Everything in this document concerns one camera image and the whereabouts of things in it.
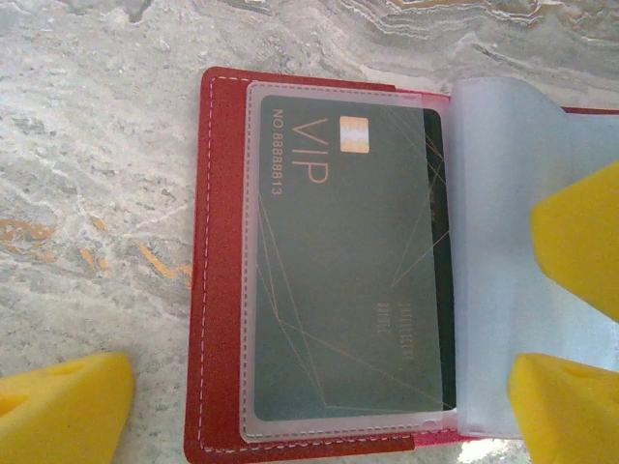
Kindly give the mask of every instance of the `red card holder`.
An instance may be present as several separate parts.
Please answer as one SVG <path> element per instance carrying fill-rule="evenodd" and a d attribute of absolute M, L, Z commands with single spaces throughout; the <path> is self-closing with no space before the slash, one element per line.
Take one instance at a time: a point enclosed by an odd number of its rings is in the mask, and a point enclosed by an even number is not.
<path fill-rule="evenodd" d="M 412 450 L 453 430 L 247 443 L 239 430 L 244 150 L 250 83 L 394 92 L 389 85 L 212 68 L 202 79 L 185 453 L 192 464 Z"/>

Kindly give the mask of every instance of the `yellow sponge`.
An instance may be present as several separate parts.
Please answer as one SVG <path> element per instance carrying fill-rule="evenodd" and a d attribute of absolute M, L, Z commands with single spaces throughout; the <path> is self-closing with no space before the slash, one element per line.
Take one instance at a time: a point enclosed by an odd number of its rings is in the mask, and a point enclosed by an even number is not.
<path fill-rule="evenodd" d="M 121 353 L 2 378 L 0 462 L 109 463 L 132 399 L 132 369 Z"/>
<path fill-rule="evenodd" d="M 619 161 L 538 203 L 532 228 L 542 271 L 619 320 Z"/>
<path fill-rule="evenodd" d="M 619 374 L 519 355 L 510 399 L 535 464 L 619 462 Z"/>

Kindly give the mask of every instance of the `card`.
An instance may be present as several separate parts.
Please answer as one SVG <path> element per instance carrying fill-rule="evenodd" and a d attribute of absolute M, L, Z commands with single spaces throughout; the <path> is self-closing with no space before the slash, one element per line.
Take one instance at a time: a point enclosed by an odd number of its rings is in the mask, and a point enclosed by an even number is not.
<path fill-rule="evenodd" d="M 455 399 L 440 117 L 417 96 L 298 86 L 251 87 L 248 106 L 244 436 L 440 421 Z"/>

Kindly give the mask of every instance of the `gray marble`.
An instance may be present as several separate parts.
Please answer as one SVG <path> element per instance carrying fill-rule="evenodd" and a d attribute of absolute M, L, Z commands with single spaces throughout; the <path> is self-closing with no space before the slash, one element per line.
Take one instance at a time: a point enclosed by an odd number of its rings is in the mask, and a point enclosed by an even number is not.
<path fill-rule="evenodd" d="M 619 107 L 605 1 L 0 0 L 0 375 L 109 350 L 136 396 L 115 463 L 182 454 L 198 86 L 214 65 L 448 92 L 528 80 Z M 320 462 L 528 462 L 487 440 Z"/>

